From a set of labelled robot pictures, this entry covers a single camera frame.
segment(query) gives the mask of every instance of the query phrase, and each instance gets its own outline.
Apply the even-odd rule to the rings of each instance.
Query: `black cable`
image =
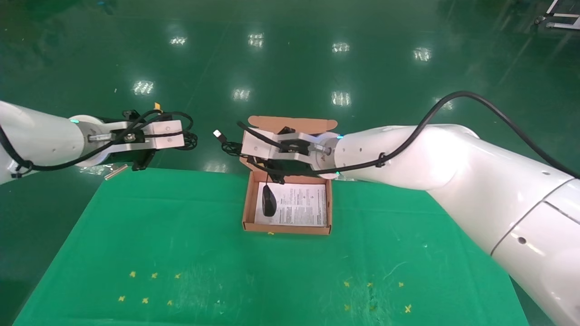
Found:
[[[292,147],[290,147],[288,145],[284,145],[284,144],[275,142],[275,141],[271,140],[270,138],[264,136],[263,134],[255,131],[255,130],[250,129],[248,126],[246,126],[241,121],[238,121],[237,125],[240,128],[242,128],[243,130],[247,131],[250,135],[258,138],[259,140],[261,140],[261,141],[263,141],[263,142],[265,142],[265,143],[267,143],[269,145],[276,146],[276,147],[280,148],[281,150],[285,150],[285,151],[294,151],[294,150],[296,150],[295,148],[292,148]]]
[[[556,168],[564,173],[567,173],[567,174],[573,176],[574,178],[580,179],[580,175],[578,173],[568,169],[562,163],[559,163],[554,158],[552,158],[550,155],[548,155],[546,152],[544,152],[510,118],[508,118],[503,112],[501,112],[489,100],[483,98],[481,95],[478,95],[478,94],[473,93],[473,92],[469,92],[467,90],[460,90],[459,92],[451,93],[451,94],[447,95],[446,97],[442,98],[441,100],[439,100],[439,102],[437,102],[431,108],[431,110],[429,110],[429,112],[425,115],[425,117],[423,117],[423,119],[421,120],[419,125],[417,125],[417,127],[411,133],[411,135],[409,135],[409,137],[399,147],[397,147],[391,153],[383,155],[374,161],[369,161],[369,162],[354,164],[354,165],[349,165],[349,166],[343,166],[341,168],[324,169],[324,170],[316,170],[316,171],[283,171],[283,170],[276,170],[276,169],[269,169],[269,168],[262,167],[262,166],[256,164],[255,162],[252,162],[252,160],[248,160],[248,162],[250,162],[250,164],[252,164],[253,166],[257,167],[258,169],[260,169],[262,171],[265,171],[265,172],[268,172],[268,173],[274,174],[274,175],[284,175],[284,176],[290,176],[290,175],[315,176],[315,175],[326,174],[326,173],[337,173],[337,172],[351,171],[351,170],[356,170],[356,169],[363,169],[363,168],[368,168],[371,166],[381,166],[386,161],[394,158],[395,156],[402,153],[405,149],[407,149],[407,147],[409,147],[409,145],[417,138],[417,136],[419,136],[419,134],[423,131],[423,129],[427,126],[427,124],[433,119],[433,117],[439,111],[439,109],[442,108],[442,106],[445,105],[447,102],[449,102],[453,99],[456,99],[458,97],[468,97],[468,98],[476,100],[479,103],[486,106],[486,108],[490,109],[503,122],[505,122],[534,152],[536,152],[541,158],[543,158],[549,165],[553,166],[554,168]]]
[[[141,124],[139,126],[137,126],[137,124],[139,124],[140,122],[144,121],[144,119],[146,117],[148,117],[151,114],[158,114],[156,117],[154,117],[153,119],[145,122],[144,124]],[[4,132],[4,129],[2,129],[2,126],[0,125],[0,145],[2,145],[2,147],[4,148],[4,150],[8,153],[8,155],[10,156],[11,159],[13,159],[16,163],[18,163],[18,167],[16,168],[16,174],[14,175],[15,178],[25,175],[26,173],[29,173],[32,170],[36,170],[36,171],[56,171],[56,170],[60,170],[60,169],[64,169],[64,168],[68,168],[70,166],[73,166],[75,164],[78,164],[82,161],[86,161],[88,159],[90,159],[91,157],[101,153],[102,151],[106,150],[107,148],[120,143],[121,141],[123,141],[124,137],[132,132],[135,132],[135,130],[139,130],[139,129],[143,129],[145,126],[160,120],[161,118],[165,118],[165,117],[169,117],[171,115],[180,115],[182,117],[187,118],[190,123],[188,125],[187,128],[184,129],[184,131],[181,132],[176,132],[176,133],[171,133],[171,134],[165,134],[165,135],[154,135],[155,137],[167,137],[167,136],[172,136],[172,135],[181,135],[184,134],[184,138],[186,140],[186,144],[183,147],[178,147],[177,149],[181,149],[181,150],[191,150],[193,148],[195,148],[195,146],[197,145],[197,135],[195,135],[194,133],[189,132],[189,129],[191,129],[191,127],[193,127],[193,119],[182,112],[170,112],[170,113],[161,113],[159,114],[158,110],[150,110],[145,112],[144,114],[140,115],[136,120],[132,121],[131,124],[125,128],[119,135],[117,135],[117,137],[108,142],[107,144],[91,151],[90,153],[87,153],[75,160],[66,162],[66,163],[62,163],[62,164],[58,164],[58,165],[48,165],[48,166],[43,166],[43,165],[35,165],[32,161],[30,160],[25,160],[23,159],[14,149],[14,147],[12,146],[10,140],[8,139],[6,133]],[[25,172],[20,172],[20,169],[24,167],[27,168],[27,171]]]
[[[248,157],[247,155],[242,154],[241,143],[225,142],[222,144],[222,150],[229,156]]]

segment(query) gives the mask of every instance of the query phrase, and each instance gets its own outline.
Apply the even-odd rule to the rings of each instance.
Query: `screw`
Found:
[[[130,134],[126,135],[125,137],[123,137],[123,139],[126,142],[133,142],[133,141],[135,141],[136,137],[135,137],[134,133],[130,133]]]

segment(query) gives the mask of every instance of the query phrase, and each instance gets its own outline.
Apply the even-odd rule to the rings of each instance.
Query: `instruction paper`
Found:
[[[276,198],[276,213],[264,216],[262,191],[265,182],[258,185],[255,223],[292,226],[326,226],[326,186],[324,184],[268,183]]]

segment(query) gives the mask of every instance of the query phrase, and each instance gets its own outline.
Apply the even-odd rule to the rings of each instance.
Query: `box flap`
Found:
[[[265,115],[252,115],[248,118],[248,122],[258,129],[275,133],[280,132],[284,127],[290,127],[297,132],[309,134],[323,133],[333,130],[338,125],[336,120],[268,117]],[[240,157],[240,162],[252,171],[259,171],[258,168],[248,163],[246,158]]]

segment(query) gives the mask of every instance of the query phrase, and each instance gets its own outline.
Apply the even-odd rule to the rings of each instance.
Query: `metal frame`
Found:
[[[534,24],[538,25],[542,21],[546,19],[546,17],[566,17],[566,18],[576,18],[573,24],[562,24],[562,23],[548,23],[546,27],[554,27],[554,28],[566,28],[569,30],[580,30],[580,15],[574,15],[569,13],[552,13],[552,10],[558,3],[558,0],[554,0],[548,10],[546,11],[546,16],[539,16],[534,21]]]

